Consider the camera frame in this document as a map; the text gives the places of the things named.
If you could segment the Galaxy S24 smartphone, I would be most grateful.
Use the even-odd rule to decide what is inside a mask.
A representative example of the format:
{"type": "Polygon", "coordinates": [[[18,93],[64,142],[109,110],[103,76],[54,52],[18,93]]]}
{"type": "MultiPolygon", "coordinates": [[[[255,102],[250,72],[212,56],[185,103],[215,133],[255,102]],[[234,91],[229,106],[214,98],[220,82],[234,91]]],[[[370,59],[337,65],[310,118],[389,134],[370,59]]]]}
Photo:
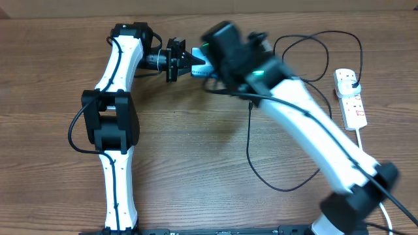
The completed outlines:
{"type": "Polygon", "coordinates": [[[203,65],[193,65],[191,67],[191,75],[196,78],[217,78],[212,64],[207,57],[201,52],[200,48],[192,48],[191,54],[205,62],[203,65]]]}

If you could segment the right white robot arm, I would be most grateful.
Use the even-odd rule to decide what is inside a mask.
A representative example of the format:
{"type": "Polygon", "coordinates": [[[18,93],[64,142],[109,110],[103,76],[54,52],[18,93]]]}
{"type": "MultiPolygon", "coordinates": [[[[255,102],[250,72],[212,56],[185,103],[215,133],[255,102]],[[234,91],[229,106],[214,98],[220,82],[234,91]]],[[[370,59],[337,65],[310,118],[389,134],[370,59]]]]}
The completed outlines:
{"type": "Polygon", "coordinates": [[[293,136],[327,178],[333,192],[320,203],[321,215],[312,234],[351,234],[386,198],[398,169],[378,163],[354,144],[320,109],[296,77],[268,47],[264,33],[242,42],[228,21],[201,37],[202,52],[214,67],[226,92],[252,100],[293,136]]]}

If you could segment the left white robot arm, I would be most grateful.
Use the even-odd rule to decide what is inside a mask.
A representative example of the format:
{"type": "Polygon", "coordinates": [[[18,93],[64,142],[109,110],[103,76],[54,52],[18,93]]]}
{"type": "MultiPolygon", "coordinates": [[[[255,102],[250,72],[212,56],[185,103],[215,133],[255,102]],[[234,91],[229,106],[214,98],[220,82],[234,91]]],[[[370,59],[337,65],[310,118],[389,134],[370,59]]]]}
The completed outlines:
{"type": "Polygon", "coordinates": [[[152,76],[165,72],[168,83],[191,72],[204,61],[186,50],[185,40],[169,39],[167,46],[153,46],[158,39],[146,22],[118,23],[107,41],[110,57],[94,89],[82,94],[82,113],[88,140],[94,145],[104,173],[106,219],[101,234],[139,234],[133,196],[132,163],[140,124],[131,95],[137,69],[152,76]]]}

